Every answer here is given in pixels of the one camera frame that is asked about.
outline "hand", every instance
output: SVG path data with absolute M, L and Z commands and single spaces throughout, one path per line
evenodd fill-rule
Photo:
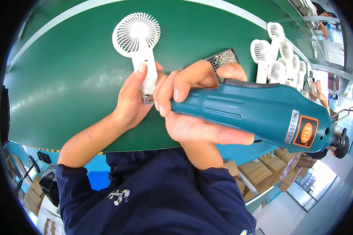
M 243 68 L 237 63 L 228 63 L 217 69 L 222 78 L 247 81 Z M 160 76 L 153 92 L 155 107 L 166 118 L 166 129 L 170 137 L 178 142 L 252 144 L 254 135 L 226 126 L 208 123 L 202 119 L 176 114 L 171 111 L 170 99 L 183 102 L 191 87 L 214 88 L 219 83 L 211 64 L 200 60 L 183 71 L 173 71 L 170 75 Z
M 162 70 L 159 63 L 156 62 L 155 65 L 157 70 Z M 145 105 L 140 93 L 146 74 L 147 65 L 143 62 L 137 73 L 132 72 L 120 89 L 118 104 L 113 114 L 115 121 L 120 123 L 125 131 L 136 127 L 153 106 Z
M 321 93 L 321 85 L 320 85 L 320 81 L 318 80 L 316 83 L 315 82 L 311 82 L 312 85 L 314 85 L 314 87 L 316 88 L 317 92 L 314 93 L 314 91 L 311 89 L 311 94 L 317 98 L 317 99 L 321 99 L 322 93 Z
M 319 26 L 318 29 L 321 30 L 321 31 L 323 31 L 323 37 L 324 37 L 325 39 L 328 39 L 328 29 L 327 29 L 327 26 L 321 25 L 321 26 Z

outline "fingernail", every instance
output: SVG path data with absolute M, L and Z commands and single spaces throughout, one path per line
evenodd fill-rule
M 174 88 L 174 100 L 178 101 L 180 97 L 179 90 L 177 88 Z
M 231 72 L 233 71 L 233 67 L 230 64 L 225 64 L 222 67 L 225 69 L 226 75 L 231 75 Z
M 157 101 L 154 102 L 154 106 L 155 106 L 155 109 L 156 109 L 157 111 L 160 111 L 160 107 L 158 106 Z
M 146 66 L 146 62 L 145 61 L 141 62 L 140 67 L 138 68 L 138 71 L 143 72 L 145 69 L 145 66 Z
M 159 108 L 160 108 L 160 115 L 164 117 L 165 116 L 165 110 L 160 105 L 159 105 Z

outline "serial number label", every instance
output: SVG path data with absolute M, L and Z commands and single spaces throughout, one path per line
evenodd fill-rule
M 299 118 L 299 111 L 294 110 L 292 111 L 292 116 L 290 118 L 289 128 L 287 129 L 287 135 L 285 137 L 284 143 L 291 144 L 293 140 L 293 136 L 296 133 L 297 123 Z

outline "forearm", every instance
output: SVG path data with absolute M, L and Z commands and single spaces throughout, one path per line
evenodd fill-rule
M 222 168 L 224 162 L 214 143 L 180 142 L 190 162 L 199 170 Z
M 329 111 L 329 104 L 328 104 L 327 98 L 326 98 L 324 95 L 321 95 L 320 98 L 319 98 L 319 100 L 320 100 L 320 103 L 321 103 L 323 106 L 325 106 L 325 108 L 327 109 L 328 114 L 331 115 L 331 114 L 330 114 L 330 111 Z
M 57 163 L 72 168 L 83 167 L 125 132 L 114 113 L 111 113 L 68 140 L 60 151 Z

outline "perforated tray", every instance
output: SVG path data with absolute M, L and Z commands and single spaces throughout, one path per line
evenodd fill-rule
M 232 47 L 225 49 L 219 53 L 216 53 L 214 55 L 211 55 L 211 56 L 207 57 L 205 60 L 208 61 L 212 65 L 215 73 L 219 67 L 221 67 L 227 63 L 235 62 L 235 63 L 239 64 L 238 57 L 235 54 L 234 48 L 232 48 Z M 216 73 L 216 76 L 217 76 L 219 83 L 224 81 L 224 78 L 221 78 L 220 76 L 218 76 L 217 73 Z

